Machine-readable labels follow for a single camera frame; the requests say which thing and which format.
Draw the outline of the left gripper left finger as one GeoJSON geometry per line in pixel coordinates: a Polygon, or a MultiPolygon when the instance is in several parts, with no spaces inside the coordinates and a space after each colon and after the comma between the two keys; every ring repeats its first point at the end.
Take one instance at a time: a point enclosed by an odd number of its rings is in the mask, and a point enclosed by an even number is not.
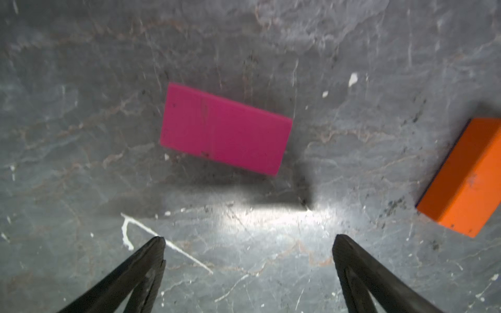
{"type": "Polygon", "coordinates": [[[165,271],[165,240],[156,236],[61,312],[151,312],[165,271]]]}

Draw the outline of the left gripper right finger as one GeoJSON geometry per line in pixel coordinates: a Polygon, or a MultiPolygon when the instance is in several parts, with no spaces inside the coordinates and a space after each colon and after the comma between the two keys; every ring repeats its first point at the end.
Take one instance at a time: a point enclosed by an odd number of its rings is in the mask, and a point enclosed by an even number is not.
{"type": "Polygon", "coordinates": [[[332,254],[349,312],[376,312],[374,300],[386,312],[441,311],[349,236],[336,236],[332,254]]]}

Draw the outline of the orange block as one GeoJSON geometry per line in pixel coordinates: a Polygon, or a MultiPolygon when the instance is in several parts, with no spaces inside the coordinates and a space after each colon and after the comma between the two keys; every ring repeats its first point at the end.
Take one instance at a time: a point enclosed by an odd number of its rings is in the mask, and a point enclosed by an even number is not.
{"type": "Polygon", "coordinates": [[[418,200],[435,223],[476,237],[500,205],[500,119],[473,118],[418,200]]]}

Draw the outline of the magenta block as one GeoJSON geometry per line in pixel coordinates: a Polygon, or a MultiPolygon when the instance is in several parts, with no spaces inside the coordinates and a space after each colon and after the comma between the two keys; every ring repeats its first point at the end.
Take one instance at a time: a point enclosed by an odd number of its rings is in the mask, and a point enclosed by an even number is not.
{"type": "Polygon", "coordinates": [[[160,143],[189,155],[275,176],[292,124],[288,117],[170,83],[160,143]]]}

